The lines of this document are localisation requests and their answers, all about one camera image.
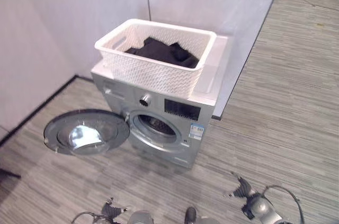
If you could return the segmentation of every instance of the cable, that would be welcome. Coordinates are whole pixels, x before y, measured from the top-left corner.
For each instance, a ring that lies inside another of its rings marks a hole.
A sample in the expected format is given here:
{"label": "cable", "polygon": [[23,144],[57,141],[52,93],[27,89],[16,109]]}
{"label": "cable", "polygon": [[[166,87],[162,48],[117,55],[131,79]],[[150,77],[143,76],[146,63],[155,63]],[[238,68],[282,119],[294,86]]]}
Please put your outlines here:
{"label": "cable", "polygon": [[81,215],[84,215],[84,214],[89,214],[89,215],[91,215],[93,218],[95,218],[95,217],[105,218],[105,217],[106,217],[105,215],[95,214],[95,213],[92,213],[92,212],[81,212],[81,213],[79,213],[77,216],[75,216],[75,218],[72,220],[71,224],[74,224],[75,221],[76,221],[76,219],[79,218]]}
{"label": "cable", "polygon": [[304,214],[302,213],[302,209],[301,209],[301,206],[300,206],[299,199],[297,199],[297,197],[296,197],[292,192],[290,192],[288,189],[286,189],[286,188],[284,188],[284,187],[282,187],[282,186],[279,186],[279,185],[270,185],[270,186],[266,186],[266,188],[264,189],[264,191],[263,191],[261,197],[264,197],[264,196],[265,196],[265,193],[266,193],[270,188],[280,188],[280,189],[283,189],[284,191],[287,191],[287,192],[292,196],[292,198],[293,198],[294,201],[297,203],[298,208],[299,208],[300,223],[301,223],[301,224],[305,224]]}

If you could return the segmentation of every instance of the silver washing machine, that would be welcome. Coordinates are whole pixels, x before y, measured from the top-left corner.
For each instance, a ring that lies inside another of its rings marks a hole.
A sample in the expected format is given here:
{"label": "silver washing machine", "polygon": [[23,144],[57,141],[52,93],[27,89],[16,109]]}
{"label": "silver washing machine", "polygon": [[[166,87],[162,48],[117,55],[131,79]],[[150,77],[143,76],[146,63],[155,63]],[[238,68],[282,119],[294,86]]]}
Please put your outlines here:
{"label": "silver washing machine", "polygon": [[128,139],[140,150],[192,167],[221,87],[228,42],[227,37],[216,39],[187,100],[116,80],[100,61],[92,76],[112,112],[76,110],[52,119],[44,130],[46,146],[61,154],[90,155]]}

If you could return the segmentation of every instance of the white wall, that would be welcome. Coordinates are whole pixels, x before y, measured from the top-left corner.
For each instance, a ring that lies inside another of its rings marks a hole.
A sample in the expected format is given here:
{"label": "white wall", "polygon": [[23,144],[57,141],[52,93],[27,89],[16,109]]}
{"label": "white wall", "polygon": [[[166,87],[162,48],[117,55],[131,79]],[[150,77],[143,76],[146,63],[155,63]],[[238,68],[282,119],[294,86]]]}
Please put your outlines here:
{"label": "white wall", "polygon": [[30,0],[0,0],[0,126],[9,131],[74,72]]}
{"label": "white wall", "polygon": [[151,19],[234,36],[214,115],[221,116],[272,0],[150,0]]}
{"label": "white wall", "polygon": [[90,77],[94,42],[147,0],[0,0],[0,127],[11,130],[75,73]]}
{"label": "white wall", "polygon": [[130,18],[149,19],[147,0],[31,0],[75,72],[90,77],[94,42]]}

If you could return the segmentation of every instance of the laundry basket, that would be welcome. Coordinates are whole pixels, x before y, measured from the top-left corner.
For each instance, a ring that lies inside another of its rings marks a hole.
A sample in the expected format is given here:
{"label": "laundry basket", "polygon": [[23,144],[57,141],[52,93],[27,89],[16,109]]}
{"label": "laundry basket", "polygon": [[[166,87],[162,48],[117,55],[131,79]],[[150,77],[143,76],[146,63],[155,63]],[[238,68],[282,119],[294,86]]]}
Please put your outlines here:
{"label": "laundry basket", "polygon": [[[199,59],[195,68],[186,68],[144,58],[124,51],[141,48],[148,37],[170,45],[178,42]],[[216,34],[182,26],[130,19],[95,43],[113,77],[153,91],[189,98],[215,41]]]}

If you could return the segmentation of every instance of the washing machine door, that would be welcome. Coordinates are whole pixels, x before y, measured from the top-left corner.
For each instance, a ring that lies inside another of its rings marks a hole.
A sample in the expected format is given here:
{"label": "washing machine door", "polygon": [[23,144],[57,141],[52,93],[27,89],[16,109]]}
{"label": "washing machine door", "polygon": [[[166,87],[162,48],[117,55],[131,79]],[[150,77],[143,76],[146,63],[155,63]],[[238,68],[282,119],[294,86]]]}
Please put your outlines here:
{"label": "washing machine door", "polygon": [[92,155],[119,147],[128,138],[129,126],[115,113],[84,109],[55,117],[43,135],[45,145],[57,153]]}

